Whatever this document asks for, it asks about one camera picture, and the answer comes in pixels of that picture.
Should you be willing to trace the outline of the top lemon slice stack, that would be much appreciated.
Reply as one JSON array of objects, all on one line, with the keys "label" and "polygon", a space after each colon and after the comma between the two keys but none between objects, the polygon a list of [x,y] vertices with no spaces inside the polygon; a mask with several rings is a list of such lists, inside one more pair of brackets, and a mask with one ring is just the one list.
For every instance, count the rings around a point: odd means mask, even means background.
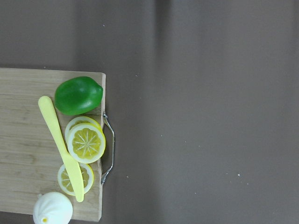
[{"label": "top lemon slice stack", "polygon": [[68,152],[78,162],[90,164],[102,157],[106,148],[103,131],[91,123],[80,123],[66,135]]}]

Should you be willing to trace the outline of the lower lemon slice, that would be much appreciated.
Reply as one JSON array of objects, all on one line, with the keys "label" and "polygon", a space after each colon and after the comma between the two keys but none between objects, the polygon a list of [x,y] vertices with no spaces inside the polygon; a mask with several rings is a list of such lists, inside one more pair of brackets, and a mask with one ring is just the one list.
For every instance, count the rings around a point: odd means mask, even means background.
[{"label": "lower lemon slice", "polygon": [[70,130],[75,125],[78,125],[78,124],[81,124],[81,123],[91,123],[91,124],[95,125],[96,127],[98,127],[99,129],[101,129],[100,124],[91,117],[87,117],[87,116],[75,117],[71,121],[68,122],[68,124],[65,128],[65,132],[64,132],[65,139],[68,139],[68,135],[69,135]]}]

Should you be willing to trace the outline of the green lime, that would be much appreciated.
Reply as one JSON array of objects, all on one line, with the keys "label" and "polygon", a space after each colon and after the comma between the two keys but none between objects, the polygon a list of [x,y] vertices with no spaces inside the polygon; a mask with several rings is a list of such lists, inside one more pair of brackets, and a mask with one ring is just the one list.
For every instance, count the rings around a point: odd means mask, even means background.
[{"label": "green lime", "polygon": [[103,87],[91,77],[72,78],[57,87],[54,105],[65,115],[83,114],[101,104],[103,92]]}]

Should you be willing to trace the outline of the yellow plastic knife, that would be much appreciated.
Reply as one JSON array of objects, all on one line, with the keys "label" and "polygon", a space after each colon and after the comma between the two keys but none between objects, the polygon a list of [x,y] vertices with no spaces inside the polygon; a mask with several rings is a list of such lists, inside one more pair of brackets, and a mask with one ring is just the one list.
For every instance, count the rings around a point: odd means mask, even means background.
[{"label": "yellow plastic knife", "polygon": [[40,112],[54,139],[61,159],[69,176],[77,202],[84,200],[84,182],[79,163],[68,153],[63,139],[60,124],[52,100],[48,96],[42,96],[38,100]]}]

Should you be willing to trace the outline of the lemon slice under knife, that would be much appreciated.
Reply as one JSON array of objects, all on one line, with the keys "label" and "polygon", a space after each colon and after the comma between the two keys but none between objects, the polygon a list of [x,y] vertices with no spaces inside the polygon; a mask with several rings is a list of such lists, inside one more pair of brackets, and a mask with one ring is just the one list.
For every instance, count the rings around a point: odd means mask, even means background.
[{"label": "lemon slice under knife", "polygon": [[[86,194],[94,183],[94,173],[90,165],[79,163],[81,174],[83,177],[83,185],[84,185],[84,193]],[[71,185],[70,178],[68,176],[68,173],[65,169],[65,165],[62,165],[57,173],[57,181],[61,188],[61,190],[70,195],[75,196],[73,187]]]}]

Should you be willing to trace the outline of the bamboo cutting board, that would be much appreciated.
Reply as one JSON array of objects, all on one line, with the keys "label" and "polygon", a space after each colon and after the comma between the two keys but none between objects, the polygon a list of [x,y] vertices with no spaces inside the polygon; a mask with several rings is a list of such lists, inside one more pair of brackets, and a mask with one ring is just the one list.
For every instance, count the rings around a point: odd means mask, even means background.
[{"label": "bamboo cutting board", "polygon": [[0,70],[0,210],[32,214],[40,195],[59,192],[62,159],[39,110],[41,96],[54,98],[56,88],[87,76],[106,85],[101,72]]}]

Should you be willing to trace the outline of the white garlic bulb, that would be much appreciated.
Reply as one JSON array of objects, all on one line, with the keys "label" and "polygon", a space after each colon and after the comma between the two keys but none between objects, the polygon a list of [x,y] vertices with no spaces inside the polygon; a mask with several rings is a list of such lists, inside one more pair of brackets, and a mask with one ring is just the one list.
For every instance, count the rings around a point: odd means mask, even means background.
[{"label": "white garlic bulb", "polygon": [[59,192],[40,195],[33,208],[35,224],[68,224],[72,215],[72,203]]}]

